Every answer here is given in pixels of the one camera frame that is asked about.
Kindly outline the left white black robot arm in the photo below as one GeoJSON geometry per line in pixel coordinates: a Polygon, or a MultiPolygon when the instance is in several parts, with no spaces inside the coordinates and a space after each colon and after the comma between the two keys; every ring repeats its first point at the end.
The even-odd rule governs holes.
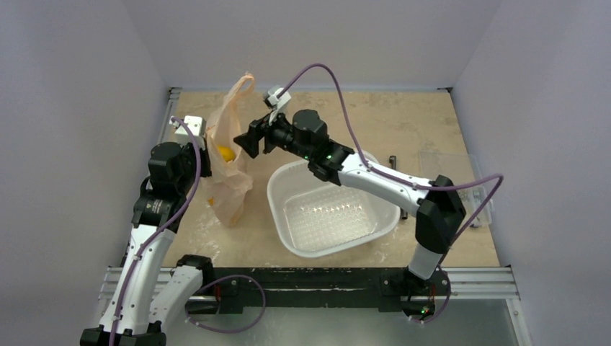
{"type": "Polygon", "coordinates": [[[165,142],[151,149],[116,291],[98,326],[82,332],[80,345],[165,345],[187,291],[205,295],[214,288],[210,259],[190,255],[177,265],[179,278],[153,294],[182,216],[201,178],[210,175],[205,143],[165,142]]]}

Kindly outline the orange translucent plastic bag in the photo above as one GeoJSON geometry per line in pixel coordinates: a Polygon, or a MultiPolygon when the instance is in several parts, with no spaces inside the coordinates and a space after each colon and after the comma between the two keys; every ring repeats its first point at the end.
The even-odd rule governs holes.
{"type": "Polygon", "coordinates": [[[233,142],[244,130],[241,127],[238,101],[254,91],[255,78],[244,74],[223,97],[222,105],[206,120],[205,139],[210,156],[212,175],[204,180],[208,205],[224,226],[234,226],[244,211],[244,198],[253,187],[254,179],[246,172],[248,155],[233,142]],[[227,146],[236,152],[236,160],[224,162],[217,146],[227,146]]]}

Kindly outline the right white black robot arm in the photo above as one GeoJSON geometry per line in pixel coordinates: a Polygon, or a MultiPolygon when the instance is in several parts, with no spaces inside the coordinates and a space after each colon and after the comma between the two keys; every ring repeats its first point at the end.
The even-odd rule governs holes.
{"type": "Polygon", "coordinates": [[[270,113],[250,122],[233,139],[251,158],[275,148],[308,162],[323,182],[361,190],[398,206],[416,219],[416,249],[404,275],[406,287],[422,293],[449,252],[466,211],[452,181],[409,176],[367,160],[362,153],[331,139],[327,124],[315,110],[300,110],[287,120],[270,113]]]}

